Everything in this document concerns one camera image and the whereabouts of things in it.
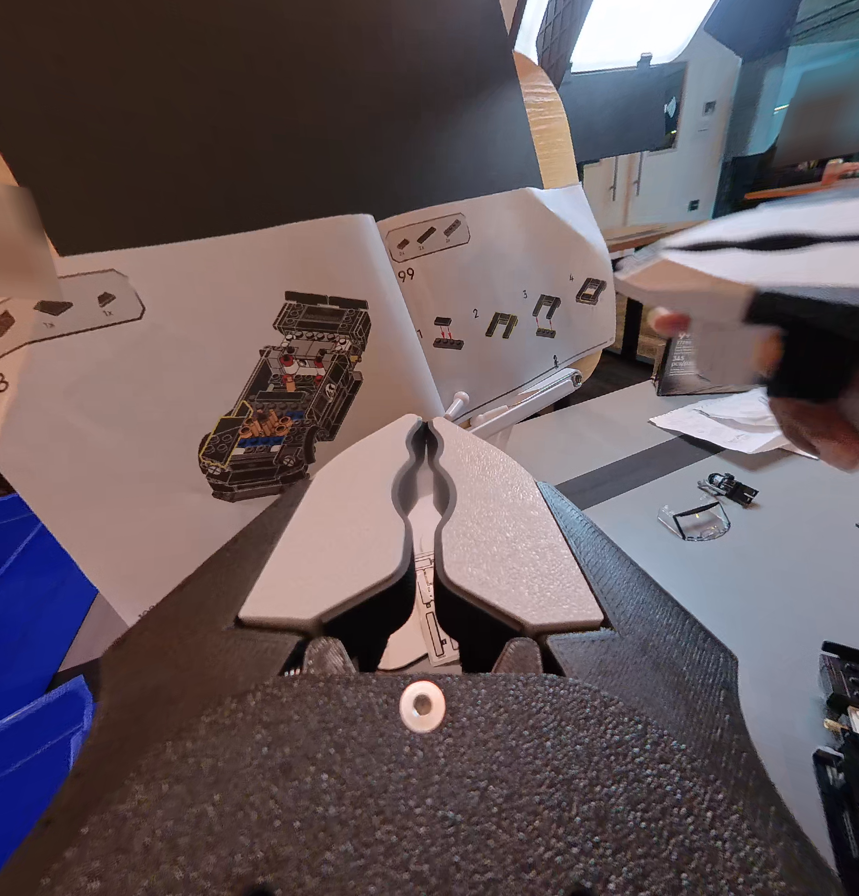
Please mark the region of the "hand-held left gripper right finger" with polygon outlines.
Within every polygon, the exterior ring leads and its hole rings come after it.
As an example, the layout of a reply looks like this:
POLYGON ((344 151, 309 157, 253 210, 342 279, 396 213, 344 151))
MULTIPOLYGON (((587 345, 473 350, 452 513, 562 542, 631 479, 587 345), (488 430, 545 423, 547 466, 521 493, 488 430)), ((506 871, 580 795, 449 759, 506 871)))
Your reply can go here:
POLYGON ((460 658, 498 658, 515 637, 603 627, 605 613, 526 469, 442 418, 427 425, 427 456, 440 514, 435 611, 460 658))

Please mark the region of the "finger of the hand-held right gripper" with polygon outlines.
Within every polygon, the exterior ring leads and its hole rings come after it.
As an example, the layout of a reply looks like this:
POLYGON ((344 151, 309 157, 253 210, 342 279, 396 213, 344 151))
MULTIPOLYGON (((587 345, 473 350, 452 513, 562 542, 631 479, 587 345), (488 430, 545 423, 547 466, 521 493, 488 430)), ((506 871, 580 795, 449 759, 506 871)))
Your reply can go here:
POLYGON ((742 310, 760 293, 859 308, 859 241, 783 251, 663 249, 621 264, 615 281, 624 295, 671 310, 742 310))
POLYGON ((859 242, 859 193, 817 193, 715 218, 667 239, 668 249, 779 251, 859 242))

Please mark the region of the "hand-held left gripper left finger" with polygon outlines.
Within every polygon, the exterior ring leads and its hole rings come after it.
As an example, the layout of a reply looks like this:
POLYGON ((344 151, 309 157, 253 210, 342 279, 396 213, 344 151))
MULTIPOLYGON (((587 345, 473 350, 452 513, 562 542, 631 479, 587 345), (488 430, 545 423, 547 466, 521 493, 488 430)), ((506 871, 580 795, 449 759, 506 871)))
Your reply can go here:
POLYGON ((381 658, 413 613, 409 512, 424 422, 401 417, 336 456, 311 480, 238 612, 239 623, 330 636, 350 658, 381 658))

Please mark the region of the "lego instruction booklet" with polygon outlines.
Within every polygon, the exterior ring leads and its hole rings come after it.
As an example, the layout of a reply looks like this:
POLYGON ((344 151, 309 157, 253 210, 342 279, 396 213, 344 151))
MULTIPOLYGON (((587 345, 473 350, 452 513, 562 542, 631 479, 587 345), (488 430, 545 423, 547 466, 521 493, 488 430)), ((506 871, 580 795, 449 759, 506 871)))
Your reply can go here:
POLYGON ((434 576, 428 423, 614 335, 582 185, 69 256, 0 284, 0 470, 126 619, 202 573, 223 629, 311 638, 238 612, 313 477, 421 418, 409 521, 434 576))

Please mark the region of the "lego car model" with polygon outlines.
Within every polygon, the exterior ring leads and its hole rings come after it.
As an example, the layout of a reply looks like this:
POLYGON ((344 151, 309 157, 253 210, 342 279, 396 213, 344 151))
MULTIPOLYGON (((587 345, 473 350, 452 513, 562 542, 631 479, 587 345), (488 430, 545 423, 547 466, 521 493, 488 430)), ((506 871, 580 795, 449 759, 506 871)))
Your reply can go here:
POLYGON ((835 741, 814 752, 814 771, 839 878, 859 895, 859 649, 823 642, 819 674, 835 741))

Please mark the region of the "lego set box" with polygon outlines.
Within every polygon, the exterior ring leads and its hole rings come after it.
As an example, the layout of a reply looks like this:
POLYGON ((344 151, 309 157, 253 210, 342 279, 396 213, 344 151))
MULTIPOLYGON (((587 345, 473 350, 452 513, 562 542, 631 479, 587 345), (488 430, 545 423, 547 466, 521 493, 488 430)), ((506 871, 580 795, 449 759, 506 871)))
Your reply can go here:
POLYGON ((653 381, 660 397, 701 395, 716 390, 697 369, 695 347, 689 334, 666 341, 653 381))

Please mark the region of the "small black lego assembly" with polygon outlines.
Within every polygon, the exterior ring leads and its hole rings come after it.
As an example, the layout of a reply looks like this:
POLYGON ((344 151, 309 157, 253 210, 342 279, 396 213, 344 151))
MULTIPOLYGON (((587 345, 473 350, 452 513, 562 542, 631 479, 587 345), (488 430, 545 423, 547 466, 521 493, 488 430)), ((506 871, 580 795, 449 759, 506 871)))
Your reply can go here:
POLYGON ((730 473, 712 473, 697 482, 697 487, 716 498, 725 498, 739 506, 750 507, 759 491, 737 480, 730 473))

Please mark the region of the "clear lego windshield piece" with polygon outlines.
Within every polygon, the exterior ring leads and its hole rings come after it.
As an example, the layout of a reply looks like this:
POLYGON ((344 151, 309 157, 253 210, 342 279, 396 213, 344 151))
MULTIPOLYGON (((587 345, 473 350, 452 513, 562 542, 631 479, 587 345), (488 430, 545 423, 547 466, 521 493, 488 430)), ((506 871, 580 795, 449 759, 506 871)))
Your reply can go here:
POLYGON ((675 511, 664 505, 658 511, 657 520, 684 542, 719 539, 731 528, 725 508, 718 500, 684 511, 675 511))

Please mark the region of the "crumpled white paper bag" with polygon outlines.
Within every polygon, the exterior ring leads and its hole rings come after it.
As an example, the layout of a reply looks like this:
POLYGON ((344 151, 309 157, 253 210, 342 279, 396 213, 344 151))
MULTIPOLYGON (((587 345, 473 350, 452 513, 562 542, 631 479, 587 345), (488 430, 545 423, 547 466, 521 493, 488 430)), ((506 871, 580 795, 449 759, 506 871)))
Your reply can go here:
POLYGON ((769 408, 764 387, 699 400, 649 419, 660 429, 689 435, 727 451, 765 454, 783 450, 815 458, 788 440, 769 408))

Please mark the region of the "white stand rod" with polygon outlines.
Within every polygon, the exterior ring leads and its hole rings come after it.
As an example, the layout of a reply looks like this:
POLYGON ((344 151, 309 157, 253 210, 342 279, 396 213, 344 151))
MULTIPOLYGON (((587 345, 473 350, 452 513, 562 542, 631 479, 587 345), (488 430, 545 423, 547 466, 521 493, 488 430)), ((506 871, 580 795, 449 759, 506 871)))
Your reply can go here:
POLYGON ((467 401, 466 394, 458 392, 446 412, 446 419, 481 439, 491 441, 494 436, 527 420, 557 400, 571 395, 582 387, 584 380, 580 369, 574 366, 560 367, 517 394, 510 395, 507 400, 493 399, 491 409, 480 409, 471 414, 464 413, 456 418, 454 412, 460 412, 467 401))

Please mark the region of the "black monitor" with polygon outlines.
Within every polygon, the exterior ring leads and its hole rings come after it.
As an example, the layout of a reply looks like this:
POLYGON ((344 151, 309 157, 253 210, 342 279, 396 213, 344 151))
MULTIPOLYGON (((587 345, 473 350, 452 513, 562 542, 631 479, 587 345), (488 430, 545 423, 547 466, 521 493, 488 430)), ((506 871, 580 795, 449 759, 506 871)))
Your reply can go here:
POLYGON ((579 165, 671 149, 678 137, 685 62, 568 73, 558 93, 579 165))

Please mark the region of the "wooden stand board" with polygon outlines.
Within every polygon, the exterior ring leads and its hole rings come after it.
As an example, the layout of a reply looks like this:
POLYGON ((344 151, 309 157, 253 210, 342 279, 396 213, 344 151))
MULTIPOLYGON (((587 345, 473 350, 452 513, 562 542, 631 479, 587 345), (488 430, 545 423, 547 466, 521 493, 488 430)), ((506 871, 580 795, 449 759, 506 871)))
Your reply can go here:
POLYGON ((529 57, 514 51, 513 59, 543 188, 580 184, 570 125, 557 89, 529 57))

